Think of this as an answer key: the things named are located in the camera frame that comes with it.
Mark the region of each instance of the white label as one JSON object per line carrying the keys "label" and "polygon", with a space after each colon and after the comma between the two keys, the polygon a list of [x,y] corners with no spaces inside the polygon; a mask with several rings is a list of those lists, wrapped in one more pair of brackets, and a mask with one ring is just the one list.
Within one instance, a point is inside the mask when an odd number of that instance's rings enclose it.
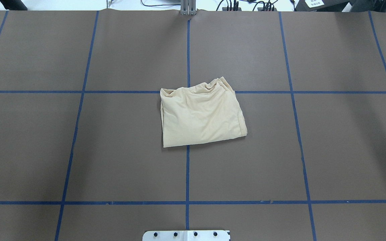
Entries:
{"label": "white label", "polygon": [[323,0],[305,0],[305,3],[310,8],[314,8],[314,7],[317,7],[317,6],[324,5]]}

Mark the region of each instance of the metal plate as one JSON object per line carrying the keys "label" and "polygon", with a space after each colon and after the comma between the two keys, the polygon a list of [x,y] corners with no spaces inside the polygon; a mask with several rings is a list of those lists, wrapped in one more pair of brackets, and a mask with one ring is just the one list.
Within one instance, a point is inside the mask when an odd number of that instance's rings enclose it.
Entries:
{"label": "metal plate", "polygon": [[186,230],[186,231],[147,231],[142,241],[230,241],[230,231],[225,230]]}

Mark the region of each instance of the white surface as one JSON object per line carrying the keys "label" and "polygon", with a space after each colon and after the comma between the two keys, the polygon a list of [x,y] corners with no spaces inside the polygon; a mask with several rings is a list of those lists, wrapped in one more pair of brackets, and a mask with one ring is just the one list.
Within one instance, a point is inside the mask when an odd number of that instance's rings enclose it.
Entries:
{"label": "white surface", "polygon": [[[28,10],[102,10],[107,8],[106,0],[22,0],[22,2],[27,6]],[[180,0],[143,0],[143,2],[146,5],[179,4]],[[215,11],[219,2],[219,0],[196,0],[196,7],[197,9]],[[239,2],[239,7],[242,11],[252,11],[254,5],[255,3]],[[274,5],[278,11],[292,12],[294,10],[289,0],[278,0]],[[226,0],[224,0],[220,5],[219,11],[226,6]],[[117,10],[179,10],[180,6],[146,7],[141,5],[139,0],[113,0],[109,8]],[[0,10],[5,10],[1,2]]]}
{"label": "white surface", "polygon": [[147,231],[142,236],[142,241],[229,241],[230,235],[225,230],[191,230],[191,231]]}
{"label": "white surface", "polygon": [[310,8],[318,7],[324,5],[323,1],[321,0],[305,0],[306,5]]}

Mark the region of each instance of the folded shirt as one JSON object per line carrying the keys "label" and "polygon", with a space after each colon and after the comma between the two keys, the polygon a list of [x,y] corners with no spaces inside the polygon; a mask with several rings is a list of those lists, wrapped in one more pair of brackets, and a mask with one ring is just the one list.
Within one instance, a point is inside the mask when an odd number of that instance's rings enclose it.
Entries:
{"label": "folded shirt", "polygon": [[203,144],[247,135],[235,92],[224,77],[209,84],[160,90],[164,147]]}

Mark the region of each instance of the metal bracket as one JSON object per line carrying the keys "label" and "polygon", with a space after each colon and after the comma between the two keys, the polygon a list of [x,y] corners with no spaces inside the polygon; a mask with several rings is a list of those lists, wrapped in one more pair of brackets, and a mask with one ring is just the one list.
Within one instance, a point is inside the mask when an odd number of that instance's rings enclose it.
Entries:
{"label": "metal bracket", "polygon": [[196,0],[181,0],[181,15],[196,15]]}
{"label": "metal bracket", "polygon": [[230,241],[226,230],[147,231],[142,241]]}

